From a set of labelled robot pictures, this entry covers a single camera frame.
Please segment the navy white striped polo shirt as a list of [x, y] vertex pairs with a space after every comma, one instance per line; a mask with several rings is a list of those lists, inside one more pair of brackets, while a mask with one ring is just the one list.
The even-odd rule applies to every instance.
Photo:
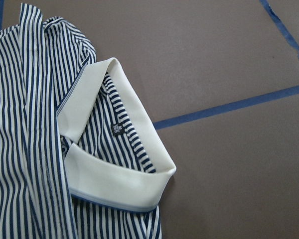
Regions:
[[0, 31], [0, 239], [159, 239], [175, 171], [120, 62], [22, 3]]

